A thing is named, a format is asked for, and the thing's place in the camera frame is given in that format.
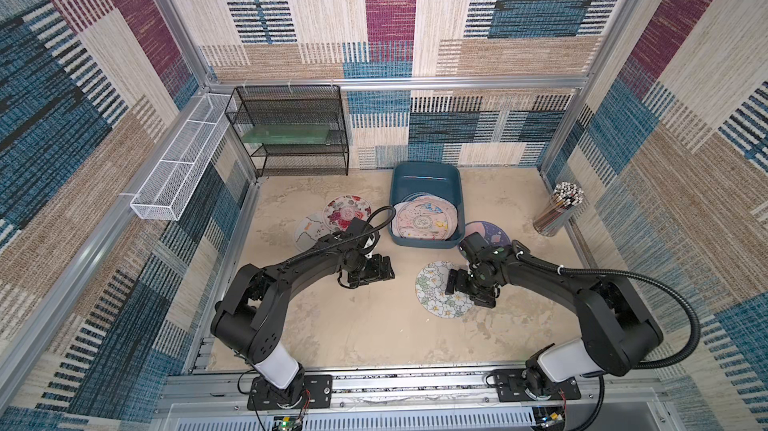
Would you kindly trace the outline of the purple space bunny coaster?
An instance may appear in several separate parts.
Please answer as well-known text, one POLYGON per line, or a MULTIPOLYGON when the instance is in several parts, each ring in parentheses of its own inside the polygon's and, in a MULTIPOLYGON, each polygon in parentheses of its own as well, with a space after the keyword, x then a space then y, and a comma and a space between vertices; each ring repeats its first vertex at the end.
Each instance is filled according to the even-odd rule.
POLYGON ((507 246, 511 244, 509 236, 497 225, 487 221, 472 221, 466 224, 465 235, 479 234, 492 246, 507 246))

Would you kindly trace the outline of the teal plastic storage box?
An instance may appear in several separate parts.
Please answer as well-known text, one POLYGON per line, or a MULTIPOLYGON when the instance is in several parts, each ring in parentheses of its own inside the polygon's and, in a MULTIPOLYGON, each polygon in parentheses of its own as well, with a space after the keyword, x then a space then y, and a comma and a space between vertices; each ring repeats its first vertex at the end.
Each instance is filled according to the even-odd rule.
POLYGON ((448 164, 429 162, 403 162, 393 171, 389 204, 408 202, 411 198, 431 195, 451 203, 457 211, 456 229, 444 240, 430 241, 396 237, 395 222, 389 225, 389 233, 395 244, 425 249, 450 249, 456 247, 465 236, 464 196, 459 170, 448 164))

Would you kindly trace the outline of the green board on shelf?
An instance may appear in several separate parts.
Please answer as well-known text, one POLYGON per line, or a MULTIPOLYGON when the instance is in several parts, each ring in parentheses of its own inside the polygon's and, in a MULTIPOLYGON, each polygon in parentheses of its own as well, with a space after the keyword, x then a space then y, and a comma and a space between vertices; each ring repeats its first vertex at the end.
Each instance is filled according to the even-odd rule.
POLYGON ((241 140, 247 144, 323 144, 331 130, 325 125, 268 125, 254 127, 241 140))

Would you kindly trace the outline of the white cat coaster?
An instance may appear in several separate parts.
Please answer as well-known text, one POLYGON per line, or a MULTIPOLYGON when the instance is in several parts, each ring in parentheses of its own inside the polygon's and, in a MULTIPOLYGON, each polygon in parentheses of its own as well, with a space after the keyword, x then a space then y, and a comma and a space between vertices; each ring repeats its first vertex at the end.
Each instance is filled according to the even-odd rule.
POLYGON ((322 215, 315 213, 305 217, 294 232, 294 244, 300 252, 311 249, 317 241, 331 232, 322 215))

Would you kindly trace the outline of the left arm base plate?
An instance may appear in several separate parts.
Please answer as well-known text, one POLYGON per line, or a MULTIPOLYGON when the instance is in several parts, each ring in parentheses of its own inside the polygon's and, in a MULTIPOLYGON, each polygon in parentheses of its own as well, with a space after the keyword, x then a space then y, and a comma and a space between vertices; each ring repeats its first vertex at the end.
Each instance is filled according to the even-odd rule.
POLYGON ((286 389, 279 389, 264 378, 257 378, 248 393, 250 411, 328 409, 331 405, 333 377, 300 372, 286 389))

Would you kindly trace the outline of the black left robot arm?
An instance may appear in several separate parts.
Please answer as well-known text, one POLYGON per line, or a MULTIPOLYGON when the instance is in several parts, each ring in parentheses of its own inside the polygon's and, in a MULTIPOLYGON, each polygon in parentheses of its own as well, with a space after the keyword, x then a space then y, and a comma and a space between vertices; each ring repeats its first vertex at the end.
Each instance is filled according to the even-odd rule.
POLYGON ((300 391, 304 369, 281 344, 291 300, 331 275, 346 290, 394 279, 391 260, 373 250, 395 216, 394 207, 384 206, 281 263, 242 266, 215 305, 210 332, 273 389, 300 391))

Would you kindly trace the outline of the white green floral coaster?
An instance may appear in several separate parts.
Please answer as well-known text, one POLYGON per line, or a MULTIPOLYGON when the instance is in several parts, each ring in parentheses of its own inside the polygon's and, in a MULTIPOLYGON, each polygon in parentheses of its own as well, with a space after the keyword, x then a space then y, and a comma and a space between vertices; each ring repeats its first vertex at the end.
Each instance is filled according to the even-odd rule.
POLYGON ((445 293, 449 272, 455 268, 454 263, 436 261, 425 266, 416 277, 417 299, 427 312, 436 317, 461 318, 474 307, 474 303, 463 293, 445 293))

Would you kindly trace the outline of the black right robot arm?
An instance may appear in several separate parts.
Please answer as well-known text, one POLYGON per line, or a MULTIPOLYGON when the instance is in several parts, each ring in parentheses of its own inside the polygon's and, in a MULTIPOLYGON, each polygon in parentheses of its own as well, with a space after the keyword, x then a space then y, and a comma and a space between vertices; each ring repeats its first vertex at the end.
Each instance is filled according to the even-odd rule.
POLYGON ((524 288, 571 311, 579 337, 549 345, 531 356, 518 380, 532 400, 556 394, 577 376, 624 376, 635 369, 676 365, 698 347, 702 326, 694 307, 677 290, 648 276, 613 269, 575 269, 539 259, 519 241, 492 246, 477 233, 466 236, 458 249, 467 268, 448 273, 445 292, 460 293, 480 307, 492 309, 504 286, 524 288), (634 287, 641 282, 676 302, 688 319, 690 333, 683 347, 656 360, 649 354, 664 334, 634 287))

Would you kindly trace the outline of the clear cup of pencils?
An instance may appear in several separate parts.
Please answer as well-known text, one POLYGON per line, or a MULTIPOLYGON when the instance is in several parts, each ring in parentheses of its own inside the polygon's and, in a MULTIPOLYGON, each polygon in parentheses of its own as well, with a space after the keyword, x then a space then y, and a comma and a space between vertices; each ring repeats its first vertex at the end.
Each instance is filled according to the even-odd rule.
POLYGON ((534 229, 542 236, 555 236, 583 200, 584 192, 580 186, 570 182, 558 183, 545 209, 533 220, 534 229))

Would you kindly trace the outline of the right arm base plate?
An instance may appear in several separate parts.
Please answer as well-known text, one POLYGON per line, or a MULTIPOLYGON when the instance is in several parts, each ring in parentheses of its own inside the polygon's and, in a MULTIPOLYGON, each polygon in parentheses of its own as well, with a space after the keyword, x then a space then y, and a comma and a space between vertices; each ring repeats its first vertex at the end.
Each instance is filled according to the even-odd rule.
POLYGON ((538 371, 524 368, 495 369, 485 377, 484 382, 496 391, 499 401, 503 403, 581 398, 574 378, 554 383, 538 371))

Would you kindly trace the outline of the white colourful doodle coaster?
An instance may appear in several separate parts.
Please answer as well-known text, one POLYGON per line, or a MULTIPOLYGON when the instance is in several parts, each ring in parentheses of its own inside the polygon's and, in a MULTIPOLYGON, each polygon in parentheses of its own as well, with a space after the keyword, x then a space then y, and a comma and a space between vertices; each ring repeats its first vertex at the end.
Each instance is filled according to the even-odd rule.
POLYGON ((447 241, 458 227, 456 206, 432 194, 417 193, 396 204, 395 211, 391 230, 397 238, 447 241))

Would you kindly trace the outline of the red rose floral coaster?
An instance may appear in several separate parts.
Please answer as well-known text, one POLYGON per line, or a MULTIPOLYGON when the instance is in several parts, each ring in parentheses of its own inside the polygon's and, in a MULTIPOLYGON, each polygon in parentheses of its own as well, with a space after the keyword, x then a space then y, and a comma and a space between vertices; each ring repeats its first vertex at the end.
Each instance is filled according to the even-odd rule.
POLYGON ((368 201, 357 195, 342 195, 331 200, 321 216, 332 231, 345 231, 354 219, 366 221, 372 214, 368 201))

